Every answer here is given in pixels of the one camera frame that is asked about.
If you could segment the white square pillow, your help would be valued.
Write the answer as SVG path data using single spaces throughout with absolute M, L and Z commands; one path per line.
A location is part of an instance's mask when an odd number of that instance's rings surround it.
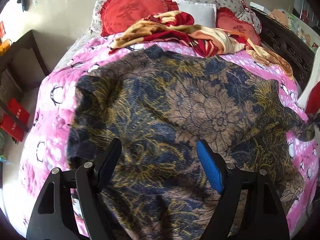
M 186 12 L 194 18 L 194 24 L 199 24 L 209 28 L 216 27 L 216 5 L 207 3 L 197 3 L 184 0 L 174 0 L 179 11 Z

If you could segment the dark floral patterned garment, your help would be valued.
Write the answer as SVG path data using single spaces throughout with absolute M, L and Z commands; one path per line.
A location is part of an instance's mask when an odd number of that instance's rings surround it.
M 198 239 L 219 195 L 196 154 L 203 139 L 245 171 L 265 169 L 284 211 L 304 179 L 289 155 L 286 134 L 315 136 L 279 98 L 280 83 L 221 57 L 200 58 L 158 46 L 134 51 L 84 76 L 67 144 L 71 168 L 123 149 L 100 199 L 121 239 Z

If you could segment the red gold crumpled blanket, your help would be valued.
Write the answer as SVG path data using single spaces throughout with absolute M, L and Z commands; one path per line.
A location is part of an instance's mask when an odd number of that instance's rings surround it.
M 293 70 L 290 64 L 275 52 L 254 45 L 249 38 L 232 35 L 220 28 L 209 28 L 194 24 L 194 18 L 182 11 L 169 11 L 150 15 L 131 25 L 121 37 L 111 43 L 111 51 L 133 44 L 176 41 L 192 48 L 201 57 L 235 54 L 242 50 L 264 66 L 277 64 L 290 79 Z

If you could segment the red box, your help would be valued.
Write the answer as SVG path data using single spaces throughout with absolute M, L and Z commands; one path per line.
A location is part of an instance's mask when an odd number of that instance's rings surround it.
M 3 115 L 1 128 L 19 142 L 23 141 L 24 131 L 7 114 Z
M 29 112 L 27 112 L 20 103 L 15 99 L 12 98 L 8 103 L 8 108 L 12 112 L 12 114 L 20 120 L 24 125 L 28 123 L 29 120 Z

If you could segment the dark wooden side table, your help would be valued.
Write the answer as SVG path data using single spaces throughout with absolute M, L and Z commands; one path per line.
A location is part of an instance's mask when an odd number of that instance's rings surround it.
M 39 89 L 41 81 L 52 71 L 45 62 L 37 42 L 39 32 L 31 29 L 13 42 L 1 56 L 1 115 L 9 113 L 13 97 L 21 100 Z

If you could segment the dark carved wooden headboard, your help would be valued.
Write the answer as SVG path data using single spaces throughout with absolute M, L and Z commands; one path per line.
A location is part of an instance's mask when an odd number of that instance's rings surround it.
M 291 65 L 294 78 L 304 89 L 311 75 L 315 53 L 285 26 L 260 10 L 252 10 L 261 22 L 262 43 Z

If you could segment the small red heart pillow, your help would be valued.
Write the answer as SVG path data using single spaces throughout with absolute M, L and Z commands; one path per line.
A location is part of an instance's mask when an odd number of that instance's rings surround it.
M 261 45 L 260 36 L 255 31 L 253 25 L 238 19 L 234 13 L 226 7 L 221 7 L 217 10 L 216 27 L 229 31 L 232 35 L 249 38 L 254 45 Z

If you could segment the large red heart pillow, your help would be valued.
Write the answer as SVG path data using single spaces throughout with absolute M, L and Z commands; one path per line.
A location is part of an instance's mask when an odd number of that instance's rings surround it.
M 178 10 L 172 0 L 106 0 L 100 10 L 101 36 L 122 33 L 149 15 Z

